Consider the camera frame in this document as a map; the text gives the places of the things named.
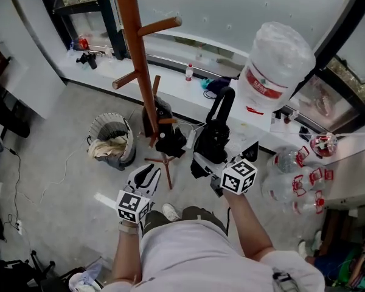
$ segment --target water bottle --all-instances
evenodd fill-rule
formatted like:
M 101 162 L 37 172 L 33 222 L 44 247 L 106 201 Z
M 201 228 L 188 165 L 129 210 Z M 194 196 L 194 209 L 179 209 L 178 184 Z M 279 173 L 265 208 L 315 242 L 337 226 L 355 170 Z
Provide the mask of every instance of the water bottle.
M 192 64 L 189 64 L 187 69 L 185 70 L 185 80 L 191 81 L 193 77 L 193 67 Z
M 315 185 L 313 187 L 313 190 L 323 191 L 324 189 L 327 188 L 329 183 L 334 180 L 334 171 L 329 170 L 324 165 L 317 163 L 309 163 L 307 166 L 311 167 L 314 170 L 320 169 L 320 172 L 322 173 L 322 176 L 315 180 Z
M 278 110 L 314 66 L 314 53 L 297 31 L 281 23 L 264 23 L 239 76 L 238 96 L 254 108 Z
M 311 167 L 302 167 L 294 173 L 272 173 L 262 184 L 262 194 L 266 200 L 289 203 L 304 196 L 322 177 L 320 168 Z
M 293 173 L 303 167 L 304 159 L 310 154 L 306 146 L 300 150 L 293 148 L 284 148 L 268 160 L 266 169 L 268 173 Z
M 321 190 L 310 190 L 302 198 L 292 202 L 292 209 L 295 214 L 321 214 L 324 208 L 324 197 Z

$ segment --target window sill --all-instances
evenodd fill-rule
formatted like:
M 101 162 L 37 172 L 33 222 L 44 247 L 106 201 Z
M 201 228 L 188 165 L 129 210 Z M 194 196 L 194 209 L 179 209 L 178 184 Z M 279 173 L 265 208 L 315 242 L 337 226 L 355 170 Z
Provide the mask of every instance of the window sill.
M 58 65 L 60 76 L 103 91 L 142 101 L 136 80 L 119 90 L 112 87 L 114 80 L 133 71 L 131 60 L 110 61 L 106 57 L 97 57 L 98 67 L 92 70 L 88 64 L 82 65 L 75 62 L 81 54 L 82 52 L 75 51 L 73 56 L 68 56 L 60 62 Z M 200 122 L 205 121 L 213 101 L 203 96 L 199 79 L 193 78 L 191 82 L 186 82 L 184 74 L 151 64 L 149 72 L 152 81 L 155 75 L 161 76 L 158 96 L 168 102 L 175 113 Z M 236 89 L 236 81 L 231 83 L 231 87 Z M 258 140 L 260 146 L 271 151 L 277 151 L 280 147 L 290 145 L 300 148 L 303 145 L 308 146 L 308 143 L 298 135 L 300 123 L 292 121 L 286 125 L 283 120 L 276 119 L 276 122 L 271 125 L 271 115 L 271 113 L 265 113 L 261 116 L 248 112 L 245 102 L 236 95 L 228 119 L 228 125 L 232 131 L 229 142 L 232 153 L 240 153 Z M 325 160 L 320 160 L 315 155 L 310 155 L 310 159 L 325 164 Z

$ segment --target white cable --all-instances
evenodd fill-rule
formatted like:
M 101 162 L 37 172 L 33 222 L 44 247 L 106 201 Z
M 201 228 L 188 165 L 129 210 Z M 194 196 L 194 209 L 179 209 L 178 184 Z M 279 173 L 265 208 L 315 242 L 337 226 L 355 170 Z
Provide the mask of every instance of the white cable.
M 188 121 L 185 121 L 185 120 L 182 120 L 182 119 L 177 119 L 178 121 L 182 121 L 182 122 L 184 122 L 184 123 L 187 123 L 187 124 L 189 124 L 189 125 L 202 125 L 202 124 L 204 124 L 205 122 L 200 122 L 200 123 L 190 123 L 190 122 L 188 122 Z
M 137 106 L 134 108 L 134 110 L 131 112 L 131 114 L 128 116 L 127 122 L 130 121 L 131 117 L 133 116 L 134 112 L 138 110 L 139 108 L 143 108 L 143 106 Z
M 203 122 L 202 124 L 203 124 L 202 126 L 195 128 L 194 131 L 199 130 L 200 128 L 204 128 L 207 123 Z
M 176 126 L 175 128 L 178 128 L 180 125 L 190 125 L 190 127 L 191 127 L 192 129 L 194 129 L 193 125 L 192 125 L 192 124 L 190 124 L 190 123 L 187 123 L 187 122 L 179 123 L 179 124 L 177 124 L 177 126 Z
M 85 137 L 82 141 L 81 141 L 81 144 L 80 144 L 80 146 L 77 148 L 77 149 L 75 149 L 67 158 L 66 158 L 66 161 L 65 161 L 65 171 L 64 171 L 64 174 L 63 174 L 63 178 L 61 179 L 61 181 L 59 181 L 59 182 L 49 182 L 49 183 L 47 183 L 46 185 L 45 185 L 45 189 L 44 189 L 44 191 L 43 191 L 43 193 L 42 193 L 42 197 L 41 197 L 41 200 L 40 200 L 40 202 L 39 202 L 39 204 L 41 204 L 42 203 L 42 200 L 43 200 L 43 196 L 44 196 L 44 193 L 49 189 L 49 186 L 50 186 L 50 184 L 55 184 L 55 185 L 59 185 L 59 184 L 61 184 L 64 180 L 65 180 L 65 177 L 66 177 L 66 168 L 68 167 L 68 160 L 69 160 L 69 158 L 77 151 L 77 150 L 79 150 L 79 149 L 81 149 L 81 146 L 82 146 L 82 144 L 84 143 L 84 141 L 87 139 L 88 137 Z
M 11 197 L 11 195 L 13 195 L 15 192 L 12 192 L 12 193 L 10 193 L 9 195 L 8 195 L 8 197 L 7 197 L 7 200 L 9 200 L 10 199 L 10 197 Z M 18 195 L 21 195 L 21 196 L 23 196 L 25 199 L 27 199 L 28 201 L 30 201 L 34 206 L 36 206 L 37 204 L 34 202 L 34 201 L 32 201 L 25 193 L 22 193 L 22 192 L 18 192 Z
M 29 241 L 29 252 L 31 254 L 31 242 L 30 242 L 30 236 L 29 236 L 29 232 L 26 231 L 26 229 L 24 228 L 24 226 L 22 225 L 22 229 L 26 232 L 27 234 L 27 240 Z

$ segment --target chair leg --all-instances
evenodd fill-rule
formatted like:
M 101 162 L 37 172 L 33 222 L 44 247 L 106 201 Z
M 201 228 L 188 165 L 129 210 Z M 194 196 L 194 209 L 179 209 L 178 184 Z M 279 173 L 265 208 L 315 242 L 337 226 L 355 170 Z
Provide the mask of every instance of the chair leg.
M 32 250 L 31 251 L 31 259 L 32 259 L 32 262 L 34 264 L 34 268 L 36 269 L 36 271 L 38 272 L 38 274 L 42 274 L 42 270 L 41 268 L 39 267 L 39 264 L 36 260 L 36 257 L 37 256 L 37 252 L 35 252 L 35 250 Z
M 50 264 L 48 267 L 46 267 L 46 269 L 43 271 L 42 276 L 43 278 L 46 278 L 47 274 L 49 273 L 49 271 L 55 266 L 55 262 L 53 262 L 52 260 L 50 261 Z

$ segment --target black backpack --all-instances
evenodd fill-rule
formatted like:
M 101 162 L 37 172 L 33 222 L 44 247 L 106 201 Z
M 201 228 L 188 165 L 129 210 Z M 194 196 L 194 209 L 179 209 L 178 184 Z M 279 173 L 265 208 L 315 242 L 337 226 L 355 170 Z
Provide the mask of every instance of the black backpack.
M 224 150 L 229 141 L 230 129 L 226 125 L 232 103 L 234 102 L 235 91 L 229 86 L 222 88 L 212 105 L 206 118 L 206 126 L 195 142 L 193 151 L 201 154 L 214 164 L 221 164 L 227 160 L 227 153 Z M 213 116 L 222 102 L 216 119 Z

